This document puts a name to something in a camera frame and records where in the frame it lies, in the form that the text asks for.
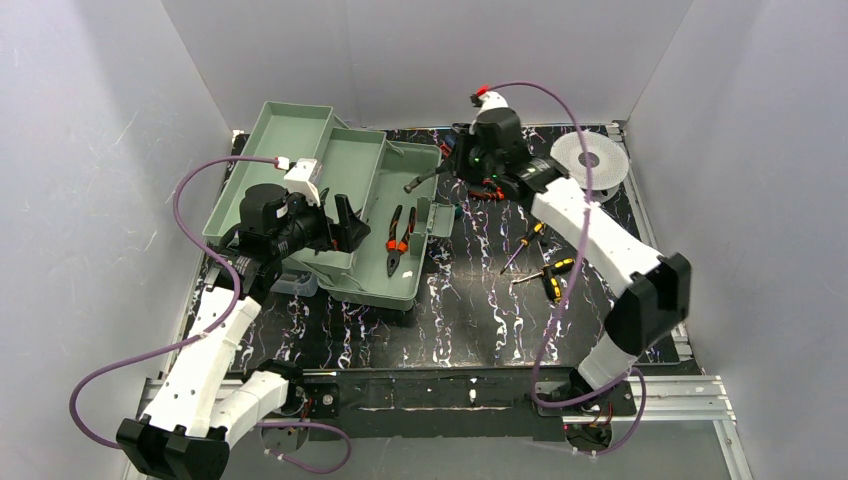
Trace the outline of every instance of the cable clip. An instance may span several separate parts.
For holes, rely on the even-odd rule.
[[[274,168],[277,170],[288,171],[289,167],[291,167],[291,160],[287,157],[277,157],[275,160],[277,160],[277,163],[274,165]]]

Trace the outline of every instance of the white connector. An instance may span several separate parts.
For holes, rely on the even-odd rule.
[[[274,168],[276,168],[277,170],[288,171],[288,169],[291,167],[291,160],[289,160],[287,157],[277,157],[275,158],[275,160],[277,161],[277,164],[274,165]]]
[[[306,203],[320,207],[321,197],[315,185],[321,179],[321,170],[321,163],[318,160],[301,158],[283,178],[283,187],[289,193],[302,193],[306,197]]]

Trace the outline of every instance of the black table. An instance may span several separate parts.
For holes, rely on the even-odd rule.
[[[588,130],[606,134],[603,126]],[[534,153],[546,155],[553,141],[570,131],[573,128],[566,126],[527,127],[524,134]],[[411,129],[387,135],[389,140],[438,144],[445,133]],[[242,146],[243,141],[237,142],[235,148],[240,151]],[[509,202],[468,199],[465,186],[447,176],[439,180],[437,201],[458,203],[462,215],[449,239],[432,239],[428,244],[410,311],[347,304],[320,289],[311,298],[272,293],[242,339],[243,349],[232,371],[243,372],[269,358],[323,369],[532,365],[554,305],[538,282],[511,288],[510,281],[537,271],[551,259],[573,257],[574,247],[553,234],[546,247],[533,243],[500,276],[498,271],[533,223],[528,212]],[[603,208],[638,237],[624,189]],[[553,324],[556,333],[545,362],[576,366],[597,342],[612,301],[606,283],[584,263],[565,318]],[[670,337],[640,359],[640,363],[677,362]]]

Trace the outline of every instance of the orange-handled pliers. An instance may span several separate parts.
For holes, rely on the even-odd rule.
[[[398,205],[395,208],[395,214],[392,215],[392,223],[389,224],[389,241],[386,242],[386,250],[389,251],[389,258],[386,260],[386,272],[391,277],[397,266],[400,264],[400,256],[409,250],[409,236],[415,230],[415,207],[409,211],[409,224],[406,231],[403,232],[403,237],[400,243],[395,240],[395,231],[397,230],[398,221],[400,221],[400,212],[403,210],[403,205]]]

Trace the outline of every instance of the black marbled surface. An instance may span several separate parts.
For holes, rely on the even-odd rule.
[[[588,129],[606,134],[600,126]],[[528,127],[525,138],[534,153],[544,155],[556,138],[572,130]],[[395,130],[388,138],[436,144],[445,133]],[[243,371],[268,358],[330,369],[531,365],[554,305],[539,283],[511,287],[510,281],[535,272],[548,260],[573,257],[575,250],[554,234],[547,247],[535,242],[499,276],[533,220],[517,205],[471,200],[466,193],[461,182],[440,179],[437,201],[459,203],[463,214],[449,239],[428,244],[410,311],[346,304],[320,289],[311,298],[272,293],[242,339],[232,370]],[[603,208],[638,236],[623,189]],[[553,325],[556,332],[546,347],[546,363],[577,365],[597,342],[612,306],[609,289],[590,265],[584,263],[578,279],[565,318]],[[641,361],[675,363],[679,358],[667,338]]]

